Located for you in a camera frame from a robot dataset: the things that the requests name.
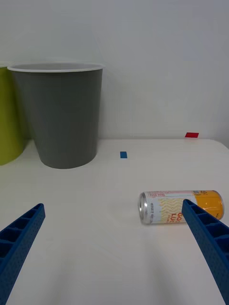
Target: white table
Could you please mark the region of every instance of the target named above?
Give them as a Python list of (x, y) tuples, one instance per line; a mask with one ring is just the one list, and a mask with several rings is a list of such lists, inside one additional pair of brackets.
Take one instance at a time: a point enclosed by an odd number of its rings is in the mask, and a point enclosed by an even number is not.
[(137, 210), (142, 191), (211, 189), (229, 225), (229, 150), (213, 140), (101, 140), (71, 170), (43, 165), (31, 142), (0, 168), (0, 229), (46, 211), (8, 304), (223, 305), (189, 227), (144, 226)]

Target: orange label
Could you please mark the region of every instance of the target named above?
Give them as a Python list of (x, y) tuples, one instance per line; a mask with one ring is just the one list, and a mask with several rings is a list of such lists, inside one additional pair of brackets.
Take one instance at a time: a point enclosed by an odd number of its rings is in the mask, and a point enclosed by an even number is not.
[(217, 219), (223, 217), (223, 202), (216, 191), (193, 191), (193, 193), (199, 207)]

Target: blue tape marker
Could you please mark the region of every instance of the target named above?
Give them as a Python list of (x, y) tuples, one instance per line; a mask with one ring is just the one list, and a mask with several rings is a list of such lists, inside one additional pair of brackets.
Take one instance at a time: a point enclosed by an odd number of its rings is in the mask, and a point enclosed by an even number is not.
[(127, 152), (120, 152), (121, 159), (127, 159)]

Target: white wall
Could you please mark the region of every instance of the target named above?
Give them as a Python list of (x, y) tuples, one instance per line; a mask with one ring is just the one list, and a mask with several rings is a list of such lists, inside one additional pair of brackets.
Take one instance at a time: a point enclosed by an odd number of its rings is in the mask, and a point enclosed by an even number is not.
[(106, 65), (100, 136), (229, 144), (228, 0), (7, 0), (0, 61)]

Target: can lid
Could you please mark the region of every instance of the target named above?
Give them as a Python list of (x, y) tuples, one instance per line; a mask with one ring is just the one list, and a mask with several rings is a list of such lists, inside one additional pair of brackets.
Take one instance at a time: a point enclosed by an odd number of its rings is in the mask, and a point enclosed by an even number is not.
[(141, 221), (144, 219), (144, 215), (145, 215), (145, 208), (146, 208), (145, 204), (146, 204), (146, 196), (144, 193), (141, 193), (138, 199), (138, 211)]

